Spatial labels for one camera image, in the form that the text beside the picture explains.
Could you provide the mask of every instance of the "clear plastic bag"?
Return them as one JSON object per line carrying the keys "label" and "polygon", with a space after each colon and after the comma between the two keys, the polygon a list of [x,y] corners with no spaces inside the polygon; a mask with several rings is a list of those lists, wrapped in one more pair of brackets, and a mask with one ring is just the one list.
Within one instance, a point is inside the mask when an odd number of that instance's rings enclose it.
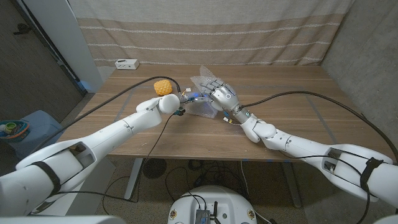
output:
{"label": "clear plastic bag", "polygon": [[[214,81],[216,77],[209,71],[205,66],[201,66],[199,69],[200,76],[191,77],[191,81],[195,84],[195,88],[192,91],[203,93],[204,87],[200,86],[201,83],[208,83]],[[185,105],[185,111],[189,114],[202,116],[205,118],[214,118],[217,115],[217,110],[214,109],[210,103],[189,103]]]}

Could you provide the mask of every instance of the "blue object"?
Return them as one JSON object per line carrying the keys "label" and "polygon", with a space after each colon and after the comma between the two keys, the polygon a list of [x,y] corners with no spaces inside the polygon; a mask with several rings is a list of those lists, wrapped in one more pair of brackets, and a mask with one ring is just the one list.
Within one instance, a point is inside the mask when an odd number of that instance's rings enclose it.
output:
{"label": "blue object", "polygon": [[[42,141],[62,128],[61,124],[59,124],[49,114],[41,110],[33,112],[21,120],[30,124],[30,133],[21,142],[9,143],[9,145],[14,148],[17,157],[20,159],[27,157]],[[60,138],[62,134],[63,132],[56,135],[43,147],[57,142],[58,138]]]}

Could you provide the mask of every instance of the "wooden table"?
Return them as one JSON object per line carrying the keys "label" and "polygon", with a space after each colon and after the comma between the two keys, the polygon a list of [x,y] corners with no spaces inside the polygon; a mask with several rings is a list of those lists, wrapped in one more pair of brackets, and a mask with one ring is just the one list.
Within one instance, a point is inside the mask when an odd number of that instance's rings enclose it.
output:
{"label": "wooden table", "polygon": [[[242,104],[259,101],[283,91],[306,90],[320,93],[356,109],[338,85],[317,66],[207,66],[216,77],[229,83]],[[137,70],[115,70],[80,114],[146,78],[163,75],[174,78],[184,90],[194,87],[190,77],[199,76],[199,65],[141,65]],[[153,84],[145,83],[108,103],[68,128],[59,141],[89,135],[135,112],[135,107],[156,97]],[[350,143],[379,151],[391,158],[383,139],[367,124],[316,96],[287,95],[250,107],[250,112],[286,133],[323,144]],[[163,123],[138,133],[110,155],[146,157],[155,144]],[[191,114],[170,119],[151,158],[216,159],[290,162],[281,153],[253,143],[237,125],[222,120],[223,114],[209,119]]]}

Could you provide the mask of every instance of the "white box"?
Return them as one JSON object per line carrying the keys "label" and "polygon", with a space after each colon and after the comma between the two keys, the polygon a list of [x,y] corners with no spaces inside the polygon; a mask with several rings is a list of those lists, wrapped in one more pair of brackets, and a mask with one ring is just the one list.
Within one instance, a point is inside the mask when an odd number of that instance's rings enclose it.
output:
{"label": "white box", "polygon": [[115,63],[117,69],[137,69],[139,62],[137,59],[118,59]]}

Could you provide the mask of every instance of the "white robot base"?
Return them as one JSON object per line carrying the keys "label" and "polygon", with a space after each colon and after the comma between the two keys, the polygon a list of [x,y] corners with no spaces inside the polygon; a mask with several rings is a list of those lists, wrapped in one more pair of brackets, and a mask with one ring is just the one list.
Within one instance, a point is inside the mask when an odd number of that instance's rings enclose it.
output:
{"label": "white robot base", "polygon": [[252,205],[242,195],[226,187],[206,185],[197,187],[176,200],[170,209],[167,223],[256,224],[257,218]]}

